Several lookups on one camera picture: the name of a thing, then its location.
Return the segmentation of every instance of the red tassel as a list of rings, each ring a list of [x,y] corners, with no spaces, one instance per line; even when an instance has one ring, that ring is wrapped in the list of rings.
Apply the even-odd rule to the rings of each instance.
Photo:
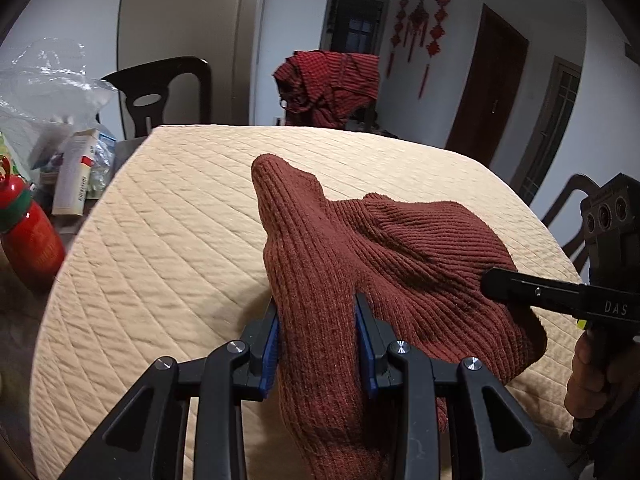
[[[409,49],[409,57],[406,60],[407,63],[411,63],[411,58],[414,55],[414,46],[415,46],[415,37],[418,35],[417,32],[414,32],[412,34],[412,38],[411,38],[411,48]]]
[[[420,48],[424,47],[424,40],[427,38],[427,29],[429,28],[428,20],[422,26],[422,37],[420,38]]]
[[[396,57],[396,53],[392,52],[389,54],[389,62],[386,64],[386,76],[389,77],[391,75],[391,69],[394,65],[394,58]]]
[[[422,85],[420,86],[420,93],[418,94],[418,99],[422,99],[422,94],[424,93],[424,87],[427,85],[427,76],[429,75],[429,67],[431,64],[427,64],[427,68],[424,69],[424,76],[422,76]]]

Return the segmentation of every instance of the red checkered cloth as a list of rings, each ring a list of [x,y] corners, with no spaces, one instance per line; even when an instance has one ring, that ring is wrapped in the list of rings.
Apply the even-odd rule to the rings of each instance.
[[[378,98],[378,56],[295,52],[274,72],[287,126],[343,128],[349,115]]]

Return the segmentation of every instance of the ribbed fabric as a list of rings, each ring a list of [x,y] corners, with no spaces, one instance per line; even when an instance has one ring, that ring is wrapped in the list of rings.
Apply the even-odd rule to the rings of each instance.
[[[275,155],[259,156],[252,178],[281,323],[280,407],[316,479],[386,478],[390,466],[392,410],[360,385],[355,291],[398,337],[448,362],[479,357],[502,383],[542,357],[535,314],[481,294],[484,270],[515,266],[464,206],[378,194],[332,202],[312,174]],[[438,421],[444,430],[442,403]]]

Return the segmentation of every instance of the red bottle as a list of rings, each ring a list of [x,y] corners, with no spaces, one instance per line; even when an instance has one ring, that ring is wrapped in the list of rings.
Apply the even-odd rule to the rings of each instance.
[[[31,290],[46,291],[65,259],[62,240],[24,181],[0,161],[0,242],[18,278]]]

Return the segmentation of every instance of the plastic bag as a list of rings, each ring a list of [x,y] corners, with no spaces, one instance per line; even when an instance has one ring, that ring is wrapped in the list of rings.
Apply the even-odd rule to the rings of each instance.
[[[113,161],[115,159],[116,140],[100,132],[95,143],[94,164],[91,166],[86,197],[97,199],[102,196],[111,181]]]
[[[0,70],[0,131],[20,162],[34,170],[74,132],[104,131],[96,115],[116,92],[85,75],[81,45],[44,38]]]

